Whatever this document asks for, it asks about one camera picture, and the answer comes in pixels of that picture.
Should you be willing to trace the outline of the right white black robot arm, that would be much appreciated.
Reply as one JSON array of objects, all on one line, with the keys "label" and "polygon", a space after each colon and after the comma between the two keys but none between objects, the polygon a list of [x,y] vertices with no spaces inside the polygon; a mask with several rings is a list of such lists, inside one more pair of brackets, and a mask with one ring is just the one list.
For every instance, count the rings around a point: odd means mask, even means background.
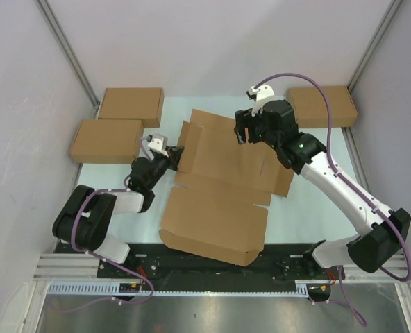
[{"label": "right white black robot arm", "polygon": [[272,148],[285,168],[319,188],[355,228],[354,237],[320,241],[306,252],[303,269],[309,277],[320,278],[328,268],[345,264],[375,273],[402,248],[411,222],[409,213],[374,199],[330,163],[328,148],[299,130],[287,101],[269,101],[259,113],[237,111],[234,131],[239,144],[264,142]]}]

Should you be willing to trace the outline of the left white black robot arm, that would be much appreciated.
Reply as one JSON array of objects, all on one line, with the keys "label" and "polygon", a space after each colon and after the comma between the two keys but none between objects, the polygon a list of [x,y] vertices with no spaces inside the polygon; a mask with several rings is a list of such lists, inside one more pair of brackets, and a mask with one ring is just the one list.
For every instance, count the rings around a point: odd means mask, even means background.
[{"label": "left white black robot arm", "polygon": [[153,188],[167,170],[178,169],[184,148],[168,146],[152,151],[153,157],[138,157],[120,189],[98,189],[78,185],[56,218],[52,233],[77,252],[92,252],[112,261],[113,270],[127,278],[134,274],[137,261],[131,247],[108,232],[115,214],[145,213],[152,205]]}]

